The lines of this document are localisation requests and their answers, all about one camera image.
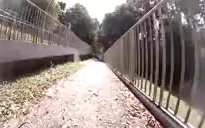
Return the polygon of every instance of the tree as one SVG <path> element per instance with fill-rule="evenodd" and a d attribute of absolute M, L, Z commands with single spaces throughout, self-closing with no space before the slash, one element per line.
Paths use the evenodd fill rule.
<path fill-rule="evenodd" d="M 59 16 L 59 21 L 65 25 L 71 24 L 71 30 L 83 41 L 88 44 L 94 42 L 97 20 L 89 16 L 83 5 L 74 5 Z"/>
<path fill-rule="evenodd" d="M 128 0 L 105 15 L 100 39 L 105 51 L 155 5 L 152 1 Z"/>

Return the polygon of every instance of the concrete wall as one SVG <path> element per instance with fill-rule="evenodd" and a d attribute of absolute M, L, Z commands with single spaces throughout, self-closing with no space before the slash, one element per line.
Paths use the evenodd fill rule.
<path fill-rule="evenodd" d="M 51 63 L 60 64 L 78 60 L 79 52 L 70 47 L 0 40 L 0 80 L 30 73 L 48 67 Z"/>

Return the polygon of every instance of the walkway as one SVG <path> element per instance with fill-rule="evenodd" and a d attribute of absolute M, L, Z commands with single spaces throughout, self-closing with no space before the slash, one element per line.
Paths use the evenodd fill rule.
<path fill-rule="evenodd" d="M 14 128 L 160 128 L 142 104 L 111 70 L 92 62 L 50 88 L 31 112 L 8 127 Z"/>

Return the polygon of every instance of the dirt path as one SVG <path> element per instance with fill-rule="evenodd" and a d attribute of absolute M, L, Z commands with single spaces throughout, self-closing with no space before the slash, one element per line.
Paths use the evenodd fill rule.
<path fill-rule="evenodd" d="M 50 88 L 47 97 L 9 128 L 159 128 L 154 117 L 101 62 Z"/>

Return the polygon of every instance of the fence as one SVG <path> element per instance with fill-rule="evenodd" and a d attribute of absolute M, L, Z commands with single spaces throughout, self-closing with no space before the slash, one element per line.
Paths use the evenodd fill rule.
<path fill-rule="evenodd" d="M 174 4 L 158 2 L 104 61 L 170 118 L 205 128 L 205 27 L 192 27 Z"/>
<path fill-rule="evenodd" d="M 29 0 L 0 0 L 0 39 L 71 46 L 82 54 L 91 52 L 90 46 L 56 17 Z"/>

